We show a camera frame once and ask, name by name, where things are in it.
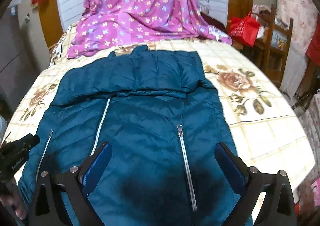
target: teal down jacket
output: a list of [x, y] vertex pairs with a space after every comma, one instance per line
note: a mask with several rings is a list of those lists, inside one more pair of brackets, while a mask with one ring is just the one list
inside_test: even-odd
[[40, 143], [31, 150], [19, 181], [29, 205], [51, 129], [39, 174], [79, 166], [96, 139], [98, 146], [112, 144], [111, 161], [89, 195], [106, 226], [219, 226], [239, 199], [214, 158], [218, 142], [233, 153], [236, 148], [197, 52], [150, 51], [143, 45], [130, 55], [112, 52], [68, 71], [39, 124]]

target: floral bedsheet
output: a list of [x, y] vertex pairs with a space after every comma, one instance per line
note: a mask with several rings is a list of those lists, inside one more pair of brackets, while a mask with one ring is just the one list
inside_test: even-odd
[[[76, 33], [72, 25], [58, 45], [52, 66], [36, 79], [21, 101], [4, 137], [8, 141], [35, 134], [44, 111], [52, 102], [62, 77], [72, 68], [82, 67], [96, 59], [130, 54], [135, 45], [115, 46], [92, 57], [66, 59], [70, 41]], [[308, 138], [293, 110], [271, 81], [233, 47], [212, 40], [167, 40], [149, 42], [155, 50], [197, 51], [207, 79], [218, 89], [226, 122], [230, 127], [238, 155], [247, 166], [256, 166], [265, 173], [288, 173], [292, 189], [308, 175], [315, 159]], [[22, 169], [16, 174], [18, 180]], [[253, 211], [255, 219], [263, 195]]]

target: red bag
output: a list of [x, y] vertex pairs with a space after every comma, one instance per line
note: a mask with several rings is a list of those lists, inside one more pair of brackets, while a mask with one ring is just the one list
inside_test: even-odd
[[242, 45], [252, 47], [256, 41], [260, 23], [251, 17], [251, 12], [244, 19], [232, 17], [229, 35]]

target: silver zipper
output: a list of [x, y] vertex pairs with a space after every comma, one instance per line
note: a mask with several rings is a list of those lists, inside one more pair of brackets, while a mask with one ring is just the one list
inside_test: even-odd
[[45, 145], [45, 148], [44, 148], [42, 157], [41, 157], [40, 162], [39, 162], [39, 165], [38, 165], [37, 175], [36, 175], [36, 182], [38, 182], [38, 175], [39, 175], [40, 166], [41, 166], [42, 160], [43, 160], [43, 158], [44, 158], [45, 152], [47, 151], [49, 142], [50, 142], [50, 140], [51, 140], [51, 138], [52, 138], [52, 134], [53, 134], [53, 130], [50, 130], [50, 134], [49, 134], [49, 137], [48, 137], [47, 144]]
[[188, 163], [188, 157], [187, 157], [187, 151], [186, 151], [186, 147], [184, 146], [182, 125], [181, 124], [178, 125], [177, 129], [178, 129], [178, 136], [179, 136], [179, 139], [180, 139], [180, 145], [181, 145], [181, 149], [182, 149], [184, 167], [185, 167], [185, 170], [186, 170], [186, 175], [187, 175], [187, 180], [188, 180], [188, 186], [189, 186], [189, 192], [190, 192], [190, 197], [191, 197], [192, 210], [195, 212], [197, 210], [196, 196], [195, 196], [195, 191], [193, 189], [193, 184], [192, 184], [192, 179], [191, 179], [191, 172], [190, 172], [189, 163]]
[[92, 156], [94, 154], [94, 152], [96, 151], [96, 148], [97, 148], [97, 145], [98, 145], [98, 141], [99, 141], [101, 127], [102, 127], [104, 118], [106, 117], [106, 114], [107, 114], [107, 110], [108, 110], [108, 107], [109, 107], [109, 104], [110, 104], [110, 99], [111, 98], [108, 99], [106, 107], [104, 108], [104, 112], [103, 112], [102, 118], [101, 118], [100, 123], [99, 123], [99, 127], [98, 127], [98, 130], [97, 130], [96, 138], [95, 138], [95, 141], [94, 141], [94, 146], [92, 148], [90, 156]]

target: pink floral blanket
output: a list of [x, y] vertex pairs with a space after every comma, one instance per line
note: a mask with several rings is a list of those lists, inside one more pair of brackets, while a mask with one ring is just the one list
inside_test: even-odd
[[162, 39], [201, 36], [232, 43], [227, 34], [205, 22], [197, 0], [84, 0], [84, 7], [88, 13], [78, 24], [68, 58]]

